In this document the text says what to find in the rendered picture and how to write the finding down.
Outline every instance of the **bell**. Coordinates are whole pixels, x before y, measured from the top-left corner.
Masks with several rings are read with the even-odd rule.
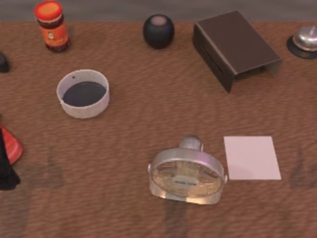
[[[298,57],[305,59],[317,58],[317,27],[301,27],[288,39],[287,48]]]

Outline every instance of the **brown metal box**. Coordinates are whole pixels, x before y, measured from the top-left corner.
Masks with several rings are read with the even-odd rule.
[[[239,75],[282,60],[238,11],[196,22],[193,44],[227,92]]]

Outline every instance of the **white paper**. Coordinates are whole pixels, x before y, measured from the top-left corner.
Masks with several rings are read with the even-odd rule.
[[[281,180],[271,136],[225,136],[232,180]]]

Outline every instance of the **black sphere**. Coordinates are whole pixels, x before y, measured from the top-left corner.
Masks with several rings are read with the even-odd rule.
[[[144,40],[155,49],[167,47],[174,39],[174,24],[167,16],[155,14],[143,25]]]

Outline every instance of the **red object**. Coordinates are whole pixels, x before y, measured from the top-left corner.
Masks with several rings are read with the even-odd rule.
[[[23,153],[23,147],[21,143],[15,138],[9,131],[0,125],[3,133],[3,139],[5,144],[6,153],[8,155],[10,164],[13,165],[18,159],[20,159]]]
[[[63,9],[58,2],[47,0],[37,4],[34,13],[39,20],[52,21],[62,15]]]

